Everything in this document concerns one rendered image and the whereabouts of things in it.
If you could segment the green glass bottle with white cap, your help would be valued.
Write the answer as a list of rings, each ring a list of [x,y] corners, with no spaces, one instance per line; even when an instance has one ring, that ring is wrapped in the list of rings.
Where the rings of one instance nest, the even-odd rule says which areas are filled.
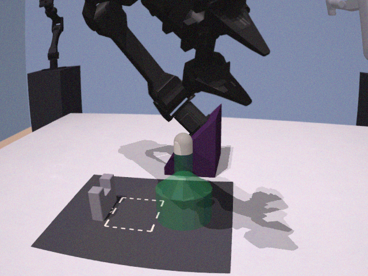
[[[204,227],[212,218],[212,185],[193,173],[193,140],[187,133],[174,138],[174,174],[155,187],[158,222],[189,231]]]

